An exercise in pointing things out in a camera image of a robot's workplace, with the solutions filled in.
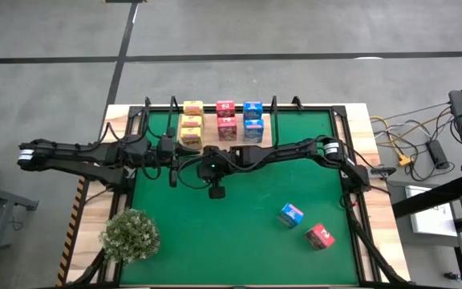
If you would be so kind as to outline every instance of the concrete floor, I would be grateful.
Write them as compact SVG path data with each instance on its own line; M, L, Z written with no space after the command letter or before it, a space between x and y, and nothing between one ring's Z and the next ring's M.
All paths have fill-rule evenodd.
M118 54L129 4L99 0L0 1L0 57ZM462 51L462 0L164 0L141 4L128 55L294 52ZM9 232L0 254L0 288L55 283L77 177L26 173L17 145L34 138L88 142L97 137L114 63L0 64L0 188L39 199L38 211L16 212L25 222ZM313 60L220 63L127 63L117 104L220 99L280 102L364 102L389 116L447 101L462 88L462 58ZM442 108L411 116L426 120ZM449 160L460 146L445 131ZM409 138L424 140L419 133ZM395 165L390 149L380 149ZM419 163L422 172L428 159ZM458 169L432 179L446 182ZM403 172L393 176L408 180ZM411 279L458 287L443 279L457 271L451 248L404 244Z

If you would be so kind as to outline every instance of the colored cube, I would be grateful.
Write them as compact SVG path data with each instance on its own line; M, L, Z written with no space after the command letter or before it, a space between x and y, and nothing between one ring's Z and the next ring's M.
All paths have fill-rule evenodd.
M182 128L202 128L201 116L185 116L181 117Z
M263 120L244 121L244 142L261 143L263 141Z
M300 224L302 217L304 217L304 213L290 203L286 203L278 215L279 220L281 220L281 222L287 225L290 229Z
M260 120L263 113L263 104L259 101L244 103L244 120Z
M220 100L217 101L217 117L232 117L234 116L234 101Z
M217 129L219 140L237 140L236 117L218 117Z
M182 128L181 141L191 149L202 149L201 128Z
M322 224L317 224L311 228L304 234L304 237L310 241L316 250L329 248L334 243L334 237Z
M183 103L183 113L187 116L202 116L205 113L202 101L185 101Z

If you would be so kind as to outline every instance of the green table surface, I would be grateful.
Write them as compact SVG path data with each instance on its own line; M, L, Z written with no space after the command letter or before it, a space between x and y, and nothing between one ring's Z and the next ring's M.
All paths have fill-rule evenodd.
M153 132L164 131L167 116L152 113ZM279 112L279 132L279 144L332 135L330 114ZM195 165L182 176L189 184L203 185ZM156 220L162 243L155 256L125 266L121 284L358 283L347 216L338 203L338 171L310 160L285 161L228 176L222 185L226 197L210 200L207 189L179 182L170 188L166 171L155 181L139 173L132 208ZM304 213L301 224L291 230L277 219L287 202ZM314 250L303 238L317 223L336 239L326 250Z

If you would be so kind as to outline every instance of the potted plant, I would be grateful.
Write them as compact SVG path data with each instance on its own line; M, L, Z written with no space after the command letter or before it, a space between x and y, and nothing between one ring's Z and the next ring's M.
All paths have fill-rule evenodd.
M106 225L106 230L99 235L106 260L129 264L150 258L160 249L160 232L144 211L121 211Z

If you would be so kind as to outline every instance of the desk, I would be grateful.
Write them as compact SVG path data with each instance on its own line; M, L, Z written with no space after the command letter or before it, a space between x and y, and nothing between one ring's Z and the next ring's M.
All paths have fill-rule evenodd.
M318 105L330 106L329 104L306 104L306 106ZM379 154L375 146L367 106L365 104L342 105L346 108L348 126L355 149L370 163L378 165L380 162ZM118 136L124 134L128 122L129 108L130 105L111 105L108 107L105 122L111 123ZM340 138L344 137L343 131L339 129L338 135ZM105 141L114 141L114 139L111 136L106 136ZM382 181L371 180L371 182L372 185L386 187ZM67 229L66 246L62 253L57 285L76 280L90 266L92 260L101 249L97 236L100 231L104 230L104 223L112 210L112 198L115 196L112 193L104 193L86 205L84 204L84 199L102 190L103 186L97 182L88 182L83 178L79 181L78 193L75 197L71 215L72 219ZM364 196L375 245L395 271L403 278L409 279L389 197L385 193L375 190L365 193ZM113 208L114 210L124 208L126 196L120 196L120 198L122 199L119 202L120 208ZM369 270L370 259L368 258L368 253L361 245L359 249L363 267L365 268L365 279L371 280L372 272ZM115 264L110 264L106 272L107 274L104 278L98 274L97 277L93 278L93 281L113 280L120 276L120 273L115 271Z

